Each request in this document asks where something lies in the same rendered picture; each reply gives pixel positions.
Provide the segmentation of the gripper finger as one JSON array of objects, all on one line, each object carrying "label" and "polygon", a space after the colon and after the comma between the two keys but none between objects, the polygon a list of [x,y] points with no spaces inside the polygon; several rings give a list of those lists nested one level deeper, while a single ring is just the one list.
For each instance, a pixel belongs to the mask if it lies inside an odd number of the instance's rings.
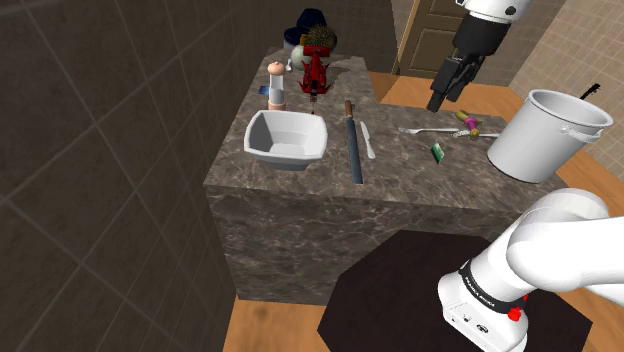
[{"label": "gripper finger", "polygon": [[446,90],[446,99],[456,102],[463,89],[474,80],[479,72],[485,56],[469,55],[461,59],[458,71],[453,75],[449,87]]},{"label": "gripper finger", "polygon": [[427,104],[427,109],[431,112],[438,112],[443,101],[448,99],[456,102],[461,94],[460,74],[462,72],[462,60],[446,57],[430,86],[432,90],[431,98]]}]

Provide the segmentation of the purple and yellow tool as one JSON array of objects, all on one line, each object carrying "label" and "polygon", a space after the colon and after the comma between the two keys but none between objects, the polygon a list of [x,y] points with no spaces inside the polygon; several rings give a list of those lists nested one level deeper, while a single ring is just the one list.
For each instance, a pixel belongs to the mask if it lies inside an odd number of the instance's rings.
[{"label": "purple and yellow tool", "polygon": [[472,117],[468,112],[459,110],[455,113],[455,116],[461,120],[469,128],[470,137],[478,137],[480,135],[479,126],[482,122],[475,117]]}]

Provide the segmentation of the silver fork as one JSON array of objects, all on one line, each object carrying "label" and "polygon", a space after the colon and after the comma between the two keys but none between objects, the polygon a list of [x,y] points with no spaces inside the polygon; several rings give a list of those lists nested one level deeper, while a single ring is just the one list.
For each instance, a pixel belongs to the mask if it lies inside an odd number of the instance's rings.
[{"label": "silver fork", "polygon": [[404,127],[399,127],[398,130],[402,133],[406,133],[406,134],[418,134],[421,132],[443,132],[443,133],[455,133],[455,132],[459,132],[458,128],[419,128],[419,129],[414,129],[414,128],[404,128]]}]

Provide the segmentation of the brown wooden door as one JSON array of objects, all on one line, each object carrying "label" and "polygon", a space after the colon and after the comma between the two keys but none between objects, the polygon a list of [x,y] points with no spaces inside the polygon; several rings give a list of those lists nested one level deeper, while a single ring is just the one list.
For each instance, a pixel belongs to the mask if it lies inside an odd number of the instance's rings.
[{"label": "brown wooden door", "polygon": [[455,0],[414,0],[392,73],[433,79],[456,53],[452,39],[466,14]]}]

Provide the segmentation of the white plastic knife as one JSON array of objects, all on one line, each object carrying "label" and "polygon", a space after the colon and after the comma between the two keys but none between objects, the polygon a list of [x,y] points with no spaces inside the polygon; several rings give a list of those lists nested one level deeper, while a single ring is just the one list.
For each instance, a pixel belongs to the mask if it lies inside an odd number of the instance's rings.
[{"label": "white plastic knife", "polygon": [[364,137],[364,141],[365,141],[365,145],[366,145],[366,152],[367,152],[367,157],[369,159],[375,159],[376,158],[376,154],[374,152],[374,149],[371,145],[371,136],[370,136],[370,132],[368,130],[368,127],[366,126],[364,121],[360,122],[360,126],[361,126],[361,131]]}]

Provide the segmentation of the large white pot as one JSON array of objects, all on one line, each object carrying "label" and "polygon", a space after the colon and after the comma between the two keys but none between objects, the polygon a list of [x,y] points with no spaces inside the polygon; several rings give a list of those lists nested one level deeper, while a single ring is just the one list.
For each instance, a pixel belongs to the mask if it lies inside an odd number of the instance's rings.
[{"label": "large white pot", "polygon": [[540,183],[612,124],[608,113],[587,101],[535,89],[490,146],[487,157],[512,178]]}]

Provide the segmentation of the red spiky figure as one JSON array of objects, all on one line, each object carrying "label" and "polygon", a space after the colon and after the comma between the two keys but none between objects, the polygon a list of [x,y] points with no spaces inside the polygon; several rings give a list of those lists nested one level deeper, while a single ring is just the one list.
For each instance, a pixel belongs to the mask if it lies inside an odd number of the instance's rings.
[{"label": "red spiky figure", "polygon": [[319,95],[325,94],[331,87],[327,84],[327,68],[328,64],[322,63],[322,58],[328,58],[331,50],[323,46],[304,46],[303,55],[311,56],[309,63],[302,62],[304,65],[303,81],[299,83],[301,90],[308,94],[310,101],[315,103]]}]

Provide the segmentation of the brown spiky ball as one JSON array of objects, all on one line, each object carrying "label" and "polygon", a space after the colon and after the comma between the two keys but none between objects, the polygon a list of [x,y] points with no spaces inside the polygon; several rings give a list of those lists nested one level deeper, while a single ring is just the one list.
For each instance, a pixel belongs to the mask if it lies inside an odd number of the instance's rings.
[{"label": "brown spiky ball", "polygon": [[300,44],[326,47],[333,51],[337,45],[337,35],[332,28],[317,24],[301,35]]}]

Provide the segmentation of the pale green round vase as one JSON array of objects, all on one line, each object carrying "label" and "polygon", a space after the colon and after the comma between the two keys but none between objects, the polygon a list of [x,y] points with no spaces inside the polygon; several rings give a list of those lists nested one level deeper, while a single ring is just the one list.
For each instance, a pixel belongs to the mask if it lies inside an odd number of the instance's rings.
[{"label": "pale green round vase", "polygon": [[291,66],[294,69],[299,71],[305,70],[305,65],[310,64],[312,61],[312,56],[306,56],[304,54],[304,47],[302,45],[297,45],[292,49],[291,52]]}]

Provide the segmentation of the white square bowl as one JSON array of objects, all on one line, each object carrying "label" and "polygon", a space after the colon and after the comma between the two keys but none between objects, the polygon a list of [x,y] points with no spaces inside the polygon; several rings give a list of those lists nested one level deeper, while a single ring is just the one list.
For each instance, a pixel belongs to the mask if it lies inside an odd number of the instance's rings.
[{"label": "white square bowl", "polygon": [[319,115],[258,110],[246,127],[244,151],[267,167],[303,171],[323,158],[327,141],[327,126]]}]

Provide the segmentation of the white and pink pepper mill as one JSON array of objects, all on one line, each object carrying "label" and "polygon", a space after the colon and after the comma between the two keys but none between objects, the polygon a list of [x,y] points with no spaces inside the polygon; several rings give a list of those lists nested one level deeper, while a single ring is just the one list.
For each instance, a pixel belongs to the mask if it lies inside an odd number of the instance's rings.
[{"label": "white and pink pepper mill", "polygon": [[275,61],[268,65],[267,71],[270,75],[268,109],[284,110],[286,107],[284,95],[284,75],[286,73],[286,68],[282,63]]}]

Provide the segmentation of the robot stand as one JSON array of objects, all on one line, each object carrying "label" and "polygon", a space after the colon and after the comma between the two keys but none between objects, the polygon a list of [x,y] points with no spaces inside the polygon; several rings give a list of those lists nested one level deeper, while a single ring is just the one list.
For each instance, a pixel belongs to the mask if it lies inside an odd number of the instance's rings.
[{"label": "robot stand", "polygon": [[401,230],[343,272],[318,333],[331,352],[482,352],[443,318],[439,279],[488,247]]}]

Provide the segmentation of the long dark brown-handled knife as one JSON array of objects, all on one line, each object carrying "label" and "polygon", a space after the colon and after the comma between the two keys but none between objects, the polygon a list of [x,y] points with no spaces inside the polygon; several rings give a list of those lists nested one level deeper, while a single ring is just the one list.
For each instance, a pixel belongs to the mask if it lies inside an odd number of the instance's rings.
[{"label": "long dark brown-handled knife", "polygon": [[345,101],[345,112],[352,182],[354,184],[362,184],[363,176],[357,143],[357,132],[355,121],[353,119],[352,103],[350,100]]}]

